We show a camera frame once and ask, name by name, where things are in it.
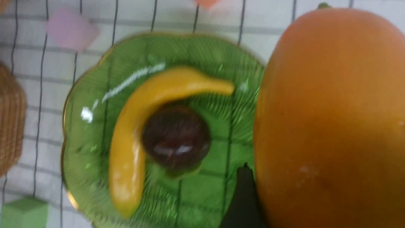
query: table surface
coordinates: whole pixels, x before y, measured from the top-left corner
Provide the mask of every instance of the table surface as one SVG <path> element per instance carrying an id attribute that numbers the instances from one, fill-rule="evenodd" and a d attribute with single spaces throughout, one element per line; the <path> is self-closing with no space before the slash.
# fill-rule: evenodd
<path id="1" fill-rule="evenodd" d="M 0 60 L 24 88 L 28 108 L 18 164 L 0 178 L 1 204 L 35 196 L 49 202 L 46 228 L 90 228 L 62 183 L 62 109 L 73 83 L 122 38 L 138 32 L 211 33 L 227 37 L 267 61 L 285 28 L 321 0 L 220 0 L 211 10 L 193 0 L 12 0 L 0 15 Z M 404 0 L 328 0 L 334 7 L 375 12 L 405 32 Z M 83 53 L 47 38 L 55 9 L 70 6 L 100 30 Z"/>

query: plum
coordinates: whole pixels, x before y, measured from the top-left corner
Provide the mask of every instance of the plum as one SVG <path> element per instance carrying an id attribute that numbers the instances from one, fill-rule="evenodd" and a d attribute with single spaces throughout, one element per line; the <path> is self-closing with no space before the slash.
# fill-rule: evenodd
<path id="1" fill-rule="evenodd" d="M 167 170 L 196 167 L 211 146 L 209 127 L 193 109 L 165 106 L 146 121 L 142 143 L 146 153 Z"/>

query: wicker basket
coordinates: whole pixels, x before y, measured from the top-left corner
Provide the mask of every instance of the wicker basket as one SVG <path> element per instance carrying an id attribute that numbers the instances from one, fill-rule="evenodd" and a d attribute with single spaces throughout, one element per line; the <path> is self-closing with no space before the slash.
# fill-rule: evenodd
<path id="1" fill-rule="evenodd" d="M 0 0 L 0 14 L 4 12 L 7 8 L 7 5 L 10 3 L 10 0 Z"/>
<path id="2" fill-rule="evenodd" d="M 0 176 L 17 163 L 22 150 L 26 96 L 0 63 Z"/>

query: green glass plate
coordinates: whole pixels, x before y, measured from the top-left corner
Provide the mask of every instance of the green glass plate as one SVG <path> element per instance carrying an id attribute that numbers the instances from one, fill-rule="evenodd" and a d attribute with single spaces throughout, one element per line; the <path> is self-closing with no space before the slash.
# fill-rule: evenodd
<path id="1" fill-rule="evenodd" d="M 196 172 L 181 180 L 148 163 L 141 205 L 124 220 L 108 189 L 115 122 L 139 85 L 163 67 L 178 65 L 230 80 L 236 90 L 228 97 L 201 94 L 182 101 L 208 123 L 210 152 Z M 74 205 L 97 228 L 218 227 L 235 189 L 237 167 L 254 166 L 253 119 L 263 73 L 264 65 L 251 54 L 206 35 L 143 34 L 111 48 L 78 80 L 65 104 L 62 169 Z"/>

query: banana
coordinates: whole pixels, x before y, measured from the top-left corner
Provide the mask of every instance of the banana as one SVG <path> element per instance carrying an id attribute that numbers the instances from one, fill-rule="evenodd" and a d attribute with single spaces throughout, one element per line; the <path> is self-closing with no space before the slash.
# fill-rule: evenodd
<path id="1" fill-rule="evenodd" d="M 143 125 L 161 105 L 203 92 L 230 95 L 233 83 L 210 78 L 190 67 L 162 71 L 140 85 L 128 98 L 115 124 L 110 148 L 109 188 L 114 207 L 124 218 L 142 199 L 146 154 Z"/>

